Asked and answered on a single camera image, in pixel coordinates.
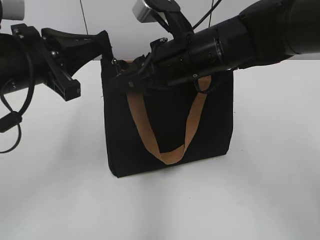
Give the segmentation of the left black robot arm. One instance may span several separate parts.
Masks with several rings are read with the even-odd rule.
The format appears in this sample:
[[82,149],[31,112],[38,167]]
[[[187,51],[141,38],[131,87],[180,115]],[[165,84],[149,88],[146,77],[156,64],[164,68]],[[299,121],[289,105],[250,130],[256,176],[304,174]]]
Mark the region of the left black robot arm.
[[45,84],[70,101],[81,95],[81,85],[73,75],[97,58],[114,59],[108,33],[74,34],[24,23],[11,25],[11,34],[0,35],[0,85],[4,93],[29,86],[30,70],[35,84]]

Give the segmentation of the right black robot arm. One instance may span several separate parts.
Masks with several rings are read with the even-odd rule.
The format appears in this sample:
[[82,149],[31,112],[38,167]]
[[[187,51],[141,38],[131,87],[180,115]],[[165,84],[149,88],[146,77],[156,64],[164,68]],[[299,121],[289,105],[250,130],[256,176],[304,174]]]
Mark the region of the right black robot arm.
[[238,15],[195,32],[174,0],[144,0],[136,18],[147,15],[172,34],[151,43],[151,52],[115,76],[111,89],[146,94],[220,77],[223,72],[277,64],[320,51],[317,0],[260,0]]

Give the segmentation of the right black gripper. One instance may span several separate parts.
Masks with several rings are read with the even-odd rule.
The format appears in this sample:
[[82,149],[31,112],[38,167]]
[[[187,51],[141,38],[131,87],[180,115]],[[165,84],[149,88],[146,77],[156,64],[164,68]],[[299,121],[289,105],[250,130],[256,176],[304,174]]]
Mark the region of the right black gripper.
[[122,60],[122,73],[111,78],[111,93],[138,93],[149,96],[154,87],[173,87],[200,78],[191,60],[191,38],[177,42],[152,42],[152,50],[133,61]]

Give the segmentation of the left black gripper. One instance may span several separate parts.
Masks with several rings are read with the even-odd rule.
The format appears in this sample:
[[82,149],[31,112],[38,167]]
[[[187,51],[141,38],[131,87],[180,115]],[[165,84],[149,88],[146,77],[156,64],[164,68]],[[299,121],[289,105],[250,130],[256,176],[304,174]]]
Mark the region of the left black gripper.
[[[34,26],[24,23],[11,25],[10,28],[25,51],[32,73],[47,72],[47,86],[66,102],[81,96],[81,85],[71,76],[99,56],[110,57],[110,39],[105,30],[96,35],[85,35],[52,28],[43,28],[40,34]],[[58,53],[58,64],[53,53]]]

